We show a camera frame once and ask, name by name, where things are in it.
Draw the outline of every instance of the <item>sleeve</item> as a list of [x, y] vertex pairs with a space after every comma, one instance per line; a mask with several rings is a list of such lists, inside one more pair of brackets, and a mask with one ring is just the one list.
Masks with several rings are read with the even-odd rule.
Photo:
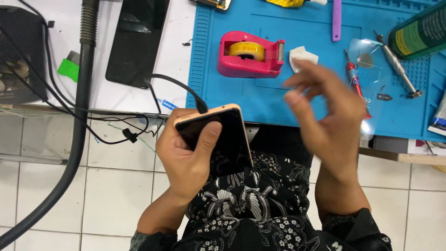
[[177, 233], [142, 234], [136, 232], [130, 240], [129, 251], [167, 251], [177, 242]]
[[357, 250], [392, 250], [390, 238], [380, 232], [367, 208], [350, 215], [328, 214], [322, 230]]

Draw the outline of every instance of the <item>hose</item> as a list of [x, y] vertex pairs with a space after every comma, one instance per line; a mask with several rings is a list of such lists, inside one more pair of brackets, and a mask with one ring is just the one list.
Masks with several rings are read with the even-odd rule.
[[[79, 76], [76, 91], [76, 105], [87, 109], [90, 102], [91, 77], [93, 74], [93, 59], [96, 46], [96, 27], [98, 20], [99, 0], [83, 0], [81, 16], [81, 55], [79, 62]], [[74, 113], [87, 121], [88, 113], [81, 109], [75, 109]], [[70, 186], [76, 175], [82, 157], [85, 142], [86, 127], [77, 119], [74, 120], [73, 141], [71, 154], [65, 171], [57, 185], [43, 202], [15, 227], [0, 236], [0, 250], [7, 247], [17, 238], [34, 226], [42, 217], [51, 210]]]

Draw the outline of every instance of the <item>white table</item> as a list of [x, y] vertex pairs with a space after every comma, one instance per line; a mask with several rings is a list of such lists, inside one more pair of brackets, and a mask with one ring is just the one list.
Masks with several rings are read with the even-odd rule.
[[[68, 77], [59, 75], [56, 71], [62, 59], [66, 58], [71, 50], [80, 52], [82, 0], [25, 1], [37, 9], [46, 21], [55, 21], [54, 28], [50, 29], [50, 47], [55, 80], [62, 92], [74, 102], [76, 83]], [[3, 0], [0, 5], [27, 9], [17, 0]], [[121, 6], [122, 0], [101, 0], [99, 4], [90, 108], [120, 112], [157, 113], [157, 106], [150, 90], [133, 88], [105, 79]], [[195, 5], [193, 3], [188, 0], [170, 0], [154, 73], [164, 74], [185, 84], [188, 83], [191, 46], [183, 46], [182, 43], [193, 37], [194, 21]], [[48, 70], [46, 79], [50, 83]], [[154, 79], [152, 84], [158, 99], [167, 100], [178, 107], [185, 107], [186, 91], [184, 89], [162, 79]], [[59, 105], [51, 94], [49, 94], [49, 101]], [[38, 101], [33, 104], [41, 105], [42, 102]], [[172, 112], [170, 109], [160, 106], [163, 114]]]

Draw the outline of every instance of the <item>precision screwdriver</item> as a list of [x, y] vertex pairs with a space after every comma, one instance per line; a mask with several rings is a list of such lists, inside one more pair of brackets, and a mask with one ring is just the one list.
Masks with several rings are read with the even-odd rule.
[[383, 35], [378, 35], [378, 33], [373, 30], [373, 32], [376, 35], [376, 38], [378, 39], [378, 42], [383, 44], [383, 52], [384, 55], [387, 58], [387, 61], [389, 61], [390, 65], [392, 66], [393, 70], [401, 76], [403, 79], [403, 82], [406, 84], [407, 89], [409, 89], [410, 93], [407, 95], [408, 98], [418, 98], [419, 96], [423, 95], [422, 90], [416, 90], [415, 87], [413, 87], [412, 83], [410, 82], [409, 78], [406, 75], [406, 70], [401, 65], [400, 60], [396, 57], [396, 55], [390, 50], [390, 48], [383, 42]]
[[[359, 77], [358, 77], [358, 72], [356, 71], [356, 67], [355, 67], [354, 63], [352, 63], [350, 61], [350, 58], [348, 57], [347, 50], [344, 49], [344, 51], [345, 51], [345, 56], [347, 57], [347, 65], [345, 66], [345, 71], [347, 72], [348, 80], [350, 80], [350, 84], [355, 85], [356, 92], [362, 99], [364, 99], [364, 97], [362, 96], [361, 87], [359, 86]], [[371, 118], [372, 118], [372, 116], [370, 115], [370, 113], [368, 112], [368, 109], [366, 107], [364, 119], [371, 119]]]

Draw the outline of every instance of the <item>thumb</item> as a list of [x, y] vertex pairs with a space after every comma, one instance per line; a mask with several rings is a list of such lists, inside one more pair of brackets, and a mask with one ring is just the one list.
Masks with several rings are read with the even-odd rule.
[[284, 99], [296, 115], [301, 130], [305, 134], [318, 134], [320, 132], [320, 125], [314, 118], [310, 102], [302, 95], [302, 92], [296, 89], [288, 91]]
[[219, 139], [221, 131], [222, 124], [217, 121], [210, 122], [203, 128], [194, 151], [197, 159], [209, 162], [212, 150]]

